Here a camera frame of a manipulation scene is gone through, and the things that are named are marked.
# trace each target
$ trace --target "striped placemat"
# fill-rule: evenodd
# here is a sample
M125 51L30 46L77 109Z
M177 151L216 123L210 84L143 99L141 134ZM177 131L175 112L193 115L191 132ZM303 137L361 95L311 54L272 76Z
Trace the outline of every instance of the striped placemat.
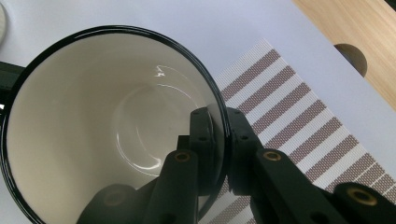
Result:
M354 181L396 203L395 181L265 40L215 80L226 105L245 113L262 144L289 155L313 184L332 191ZM249 200L225 183L200 223L255 223Z

